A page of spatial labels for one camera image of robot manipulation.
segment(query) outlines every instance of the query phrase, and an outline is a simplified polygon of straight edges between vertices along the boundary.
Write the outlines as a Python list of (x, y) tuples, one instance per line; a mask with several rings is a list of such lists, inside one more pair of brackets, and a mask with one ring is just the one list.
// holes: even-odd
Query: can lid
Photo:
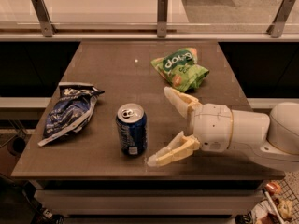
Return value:
[(143, 108), (134, 103), (129, 103), (120, 107), (118, 118), (125, 123), (135, 123), (142, 119), (144, 115)]

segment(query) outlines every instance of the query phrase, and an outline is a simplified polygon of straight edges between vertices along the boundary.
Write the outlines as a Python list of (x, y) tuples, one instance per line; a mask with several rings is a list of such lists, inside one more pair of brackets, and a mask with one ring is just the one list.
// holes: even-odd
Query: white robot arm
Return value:
[(201, 148), (209, 152), (240, 151), (261, 166), (299, 170), (299, 104), (279, 104), (269, 117), (225, 105), (202, 105), (195, 97), (168, 87), (164, 93), (187, 119), (190, 135), (179, 133), (167, 147), (149, 157), (149, 166), (185, 159)]

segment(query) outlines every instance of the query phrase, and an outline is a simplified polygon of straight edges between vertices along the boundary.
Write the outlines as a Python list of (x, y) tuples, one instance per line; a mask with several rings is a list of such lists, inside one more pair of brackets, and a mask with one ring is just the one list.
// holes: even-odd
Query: soda can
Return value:
[(138, 156), (147, 149), (147, 115), (138, 104), (120, 107), (116, 117), (121, 151), (129, 156)]

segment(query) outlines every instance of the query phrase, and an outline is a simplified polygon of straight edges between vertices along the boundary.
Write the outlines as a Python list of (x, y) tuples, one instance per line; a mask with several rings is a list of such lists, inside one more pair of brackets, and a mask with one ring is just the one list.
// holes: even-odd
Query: snack bag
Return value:
[(197, 64), (197, 50), (194, 48), (179, 49), (169, 56), (152, 60), (151, 64), (180, 92), (197, 89), (209, 73), (205, 67)]
[(98, 95), (104, 93), (92, 84), (61, 82), (60, 99), (49, 112), (44, 139), (39, 146), (71, 133), (77, 133), (90, 121)]

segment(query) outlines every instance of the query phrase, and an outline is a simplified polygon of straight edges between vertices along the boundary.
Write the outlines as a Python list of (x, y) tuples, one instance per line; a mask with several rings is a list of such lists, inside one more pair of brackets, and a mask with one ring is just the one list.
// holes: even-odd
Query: green bag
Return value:
[(194, 48), (179, 49), (169, 56), (152, 60), (151, 64), (172, 88), (180, 92), (197, 89), (209, 73), (197, 64), (197, 50)]

